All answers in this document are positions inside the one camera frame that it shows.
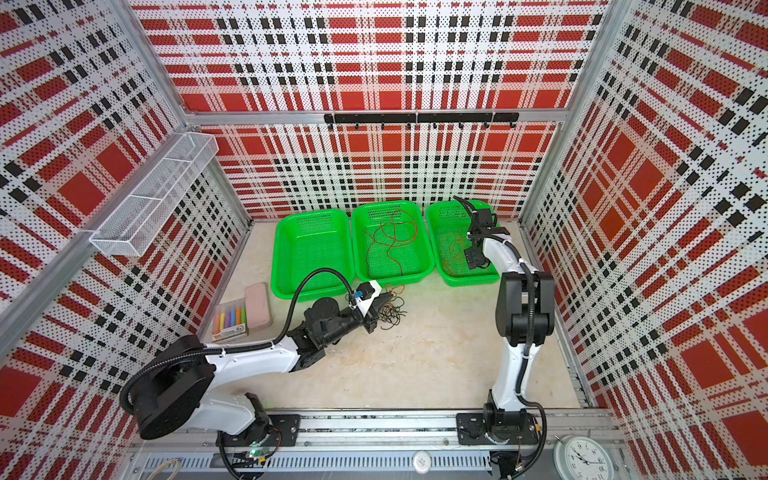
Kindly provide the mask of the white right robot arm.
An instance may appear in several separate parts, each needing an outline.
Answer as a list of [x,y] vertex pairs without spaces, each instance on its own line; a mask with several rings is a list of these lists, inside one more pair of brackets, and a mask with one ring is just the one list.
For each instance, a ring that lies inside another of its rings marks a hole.
[[497,444],[527,435],[538,440],[532,412],[542,406],[527,398],[526,388],[535,357],[554,332],[554,279],[524,258],[491,209],[459,196],[454,200],[470,220],[470,247],[464,251],[468,268],[492,266],[500,276],[494,319],[502,363],[483,407],[481,437]]

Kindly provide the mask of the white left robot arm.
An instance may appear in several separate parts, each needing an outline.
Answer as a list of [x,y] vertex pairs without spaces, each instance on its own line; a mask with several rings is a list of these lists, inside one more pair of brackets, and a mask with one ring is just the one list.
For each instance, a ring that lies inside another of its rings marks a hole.
[[377,281],[342,285],[348,305],[324,297],[304,313],[299,326],[283,326],[270,341],[224,346],[187,335],[162,350],[129,378],[119,392],[122,409],[144,440],[182,428],[213,430],[220,446],[247,446],[286,439],[286,428],[269,417],[254,393],[228,393],[226,386],[266,374],[295,373],[324,358],[326,349],[363,328],[373,332],[394,294]]

